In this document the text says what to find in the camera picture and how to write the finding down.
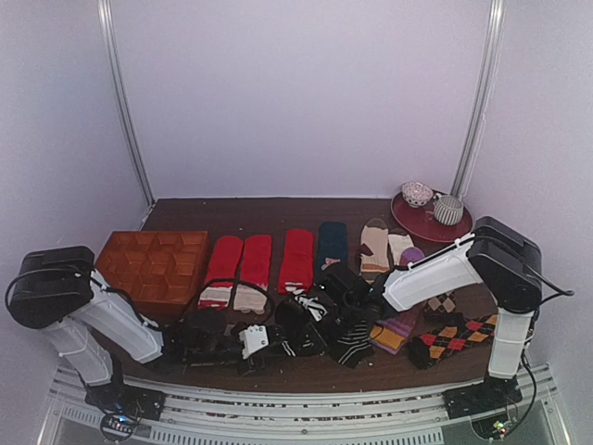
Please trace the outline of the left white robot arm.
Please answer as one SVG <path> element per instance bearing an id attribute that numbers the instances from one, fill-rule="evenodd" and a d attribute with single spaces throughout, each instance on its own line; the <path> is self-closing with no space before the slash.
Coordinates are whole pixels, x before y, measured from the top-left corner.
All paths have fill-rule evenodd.
<path id="1" fill-rule="evenodd" d="M 156 369 L 248 364 L 279 333 L 273 326 L 249 324 L 227 335 L 216 312 L 189 308 L 171 324 L 160 324 L 140 313 L 126 291 L 107 282 L 85 246 L 26 254 L 6 289 L 5 305 L 18 324 L 42 332 L 114 412 L 127 410 L 133 393 L 115 377 L 116 360 L 97 343 L 94 332 L 134 361 Z"/>

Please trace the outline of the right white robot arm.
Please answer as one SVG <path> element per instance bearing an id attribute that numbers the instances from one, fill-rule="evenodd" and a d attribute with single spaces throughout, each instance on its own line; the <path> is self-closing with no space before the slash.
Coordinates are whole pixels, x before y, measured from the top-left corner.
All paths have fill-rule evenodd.
<path id="1" fill-rule="evenodd" d="M 483 284 L 497 314 L 485 319 L 453 315 L 441 329 L 414 337 L 410 361 L 427 369 L 475 343 L 492 346 L 475 401 L 494 409 L 511 393 L 533 320 L 543 302 L 540 248 L 504 223 L 483 217 L 473 232 L 425 259 L 379 274 L 371 282 L 335 263 L 322 271 L 319 289 L 331 303 L 315 318 L 296 298 L 277 309 L 290 355 L 332 352 L 337 362 L 356 365 L 370 345 L 372 324 L 401 314 L 459 288 Z"/>

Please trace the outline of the black sock white cuff stripes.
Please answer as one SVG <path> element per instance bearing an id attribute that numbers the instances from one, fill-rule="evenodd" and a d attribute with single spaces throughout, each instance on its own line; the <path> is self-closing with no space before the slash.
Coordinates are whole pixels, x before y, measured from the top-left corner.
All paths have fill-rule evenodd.
<path id="1" fill-rule="evenodd" d="M 274 322 L 282 334 L 281 346 L 291 357 L 309 357 L 325 351 L 313 316 L 296 298 L 288 297 L 275 309 Z"/>

